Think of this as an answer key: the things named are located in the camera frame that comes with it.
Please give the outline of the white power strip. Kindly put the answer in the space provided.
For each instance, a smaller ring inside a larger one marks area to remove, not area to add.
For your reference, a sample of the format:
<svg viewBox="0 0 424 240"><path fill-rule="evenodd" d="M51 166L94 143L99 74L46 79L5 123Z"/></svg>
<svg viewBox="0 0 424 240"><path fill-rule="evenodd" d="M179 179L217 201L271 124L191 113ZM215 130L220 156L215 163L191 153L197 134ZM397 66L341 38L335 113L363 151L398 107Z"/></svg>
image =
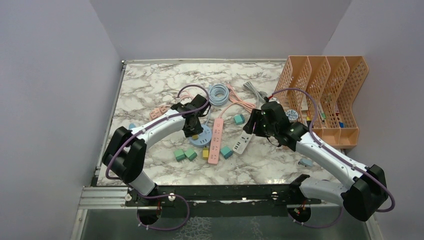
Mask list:
<svg viewBox="0 0 424 240"><path fill-rule="evenodd" d="M253 135L246 132L242 132L241 135L237 138L236 143L234 144L232 151L237 155L242 155L246 150L248 144L252 140Z"/></svg>

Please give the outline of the orange plastic file rack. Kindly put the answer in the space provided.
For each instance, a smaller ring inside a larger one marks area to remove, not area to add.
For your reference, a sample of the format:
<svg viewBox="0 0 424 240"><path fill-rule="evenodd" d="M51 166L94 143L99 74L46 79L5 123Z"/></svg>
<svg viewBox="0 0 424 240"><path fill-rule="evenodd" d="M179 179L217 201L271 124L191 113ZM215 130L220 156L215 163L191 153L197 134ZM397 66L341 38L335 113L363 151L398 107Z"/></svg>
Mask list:
<svg viewBox="0 0 424 240"><path fill-rule="evenodd" d="M313 131L336 149L358 144L359 127L352 106L369 67L363 56L292 55L276 85L274 98L306 124L315 116Z"/></svg>

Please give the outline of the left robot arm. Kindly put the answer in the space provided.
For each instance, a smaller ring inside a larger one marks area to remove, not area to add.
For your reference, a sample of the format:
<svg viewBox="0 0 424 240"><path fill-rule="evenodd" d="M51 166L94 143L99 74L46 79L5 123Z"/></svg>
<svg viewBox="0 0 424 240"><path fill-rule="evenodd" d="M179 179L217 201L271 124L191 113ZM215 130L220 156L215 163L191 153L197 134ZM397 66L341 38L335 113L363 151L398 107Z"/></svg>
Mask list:
<svg viewBox="0 0 424 240"><path fill-rule="evenodd" d="M132 130L119 127L113 133L101 162L119 180L138 191L144 205L157 200L157 186L144 172L147 150L167 136L183 131L189 138L203 132L199 118L206 115L210 103L198 94L191 102L176 103L161 117Z"/></svg>

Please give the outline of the blue round power strip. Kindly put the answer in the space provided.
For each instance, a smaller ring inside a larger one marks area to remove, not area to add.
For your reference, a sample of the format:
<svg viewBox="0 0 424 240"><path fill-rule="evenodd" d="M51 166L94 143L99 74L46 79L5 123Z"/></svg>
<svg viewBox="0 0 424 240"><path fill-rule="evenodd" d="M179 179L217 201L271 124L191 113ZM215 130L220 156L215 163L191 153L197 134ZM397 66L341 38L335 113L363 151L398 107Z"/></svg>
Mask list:
<svg viewBox="0 0 424 240"><path fill-rule="evenodd" d="M196 148L203 148L209 146L212 140L212 131L211 128L205 124L202 124L203 132L201 132L196 139L189 137L188 140L191 145Z"/></svg>

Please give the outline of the teal plug adapter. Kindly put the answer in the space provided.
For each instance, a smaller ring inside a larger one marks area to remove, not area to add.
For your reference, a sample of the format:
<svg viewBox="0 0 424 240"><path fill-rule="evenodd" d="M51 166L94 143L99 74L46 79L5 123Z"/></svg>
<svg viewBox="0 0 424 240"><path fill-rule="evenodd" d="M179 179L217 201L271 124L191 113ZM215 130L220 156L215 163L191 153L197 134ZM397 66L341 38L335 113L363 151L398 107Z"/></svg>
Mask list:
<svg viewBox="0 0 424 240"><path fill-rule="evenodd" d="M224 146L220 149L220 154L224 157L224 159L228 159L233 155L233 151L228 146Z"/></svg>
<svg viewBox="0 0 424 240"><path fill-rule="evenodd" d="M243 114L236 114L233 117L234 123L238 126L238 125L242 125L246 122L245 117Z"/></svg>

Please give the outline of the pink long power strip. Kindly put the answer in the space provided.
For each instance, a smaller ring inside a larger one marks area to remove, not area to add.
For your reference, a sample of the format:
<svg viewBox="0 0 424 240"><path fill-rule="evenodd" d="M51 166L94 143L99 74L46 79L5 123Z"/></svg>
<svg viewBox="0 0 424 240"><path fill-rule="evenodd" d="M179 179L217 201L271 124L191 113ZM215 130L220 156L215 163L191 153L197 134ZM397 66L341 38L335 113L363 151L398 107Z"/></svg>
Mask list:
<svg viewBox="0 0 424 240"><path fill-rule="evenodd" d="M219 162L223 126L224 120L222 118L214 120L208 156L208 163L212 165L217 165Z"/></svg>

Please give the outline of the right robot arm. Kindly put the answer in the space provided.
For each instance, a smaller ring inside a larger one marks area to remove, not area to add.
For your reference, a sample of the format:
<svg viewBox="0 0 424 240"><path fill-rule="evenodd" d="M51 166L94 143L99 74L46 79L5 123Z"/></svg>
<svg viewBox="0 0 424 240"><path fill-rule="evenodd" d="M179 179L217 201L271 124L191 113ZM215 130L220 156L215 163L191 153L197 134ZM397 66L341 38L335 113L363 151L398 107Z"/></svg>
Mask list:
<svg viewBox="0 0 424 240"><path fill-rule="evenodd" d="M253 109L243 130L257 137L275 138L278 146L311 159L339 181L299 177L288 190L289 199L296 204L306 199L324 200L342 206L352 217L366 222L382 211L380 207L390 197L381 167L357 162L325 143L301 122L290 122L276 101Z"/></svg>

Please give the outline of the green plug adapter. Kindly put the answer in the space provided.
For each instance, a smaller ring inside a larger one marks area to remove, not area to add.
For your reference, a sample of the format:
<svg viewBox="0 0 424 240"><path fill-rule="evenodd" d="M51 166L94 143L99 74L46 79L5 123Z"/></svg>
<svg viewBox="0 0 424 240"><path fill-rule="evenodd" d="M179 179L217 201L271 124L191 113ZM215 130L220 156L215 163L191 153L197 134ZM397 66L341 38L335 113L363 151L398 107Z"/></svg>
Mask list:
<svg viewBox="0 0 424 240"><path fill-rule="evenodd" d="M173 153L177 162L180 162L186 158L185 152L182 149L177 149Z"/></svg>
<svg viewBox="0 0 424 240"><path fill-rule="evenodd" d="M192 148L188 148L186 151L184 151L184 155L190 162L192 162L198 156L198 154Z"/></svg>

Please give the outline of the pink round power strip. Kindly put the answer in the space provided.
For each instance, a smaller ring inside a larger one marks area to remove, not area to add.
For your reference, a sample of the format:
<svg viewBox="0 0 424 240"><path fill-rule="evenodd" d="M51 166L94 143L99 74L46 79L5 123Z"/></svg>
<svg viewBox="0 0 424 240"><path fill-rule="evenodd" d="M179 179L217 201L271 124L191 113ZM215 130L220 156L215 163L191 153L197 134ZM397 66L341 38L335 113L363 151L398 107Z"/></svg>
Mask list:
<svg viewBox="0 0 424 240"><path fill-rule="evenodd" d="M149 119L152 121L161 117L163 114L165 114L168 111L170 107L171 107L170 105L161 105L156 107L149 113Z"/></svg>

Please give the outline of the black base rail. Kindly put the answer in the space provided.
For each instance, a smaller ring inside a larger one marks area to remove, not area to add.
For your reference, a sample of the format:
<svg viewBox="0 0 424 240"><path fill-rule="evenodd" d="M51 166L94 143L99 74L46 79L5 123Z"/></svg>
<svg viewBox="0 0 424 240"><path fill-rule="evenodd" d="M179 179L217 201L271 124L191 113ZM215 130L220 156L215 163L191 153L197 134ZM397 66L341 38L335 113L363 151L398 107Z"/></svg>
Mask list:
<svg viewBox="0 0 424 240"><path fill-rule="evenodd" d="M305 198L290 184L253 185L160 185L149 199L129 190L125 206L134 207L142 216L163 218L190 217L286 217L288 209L320 204Z"/></svg>

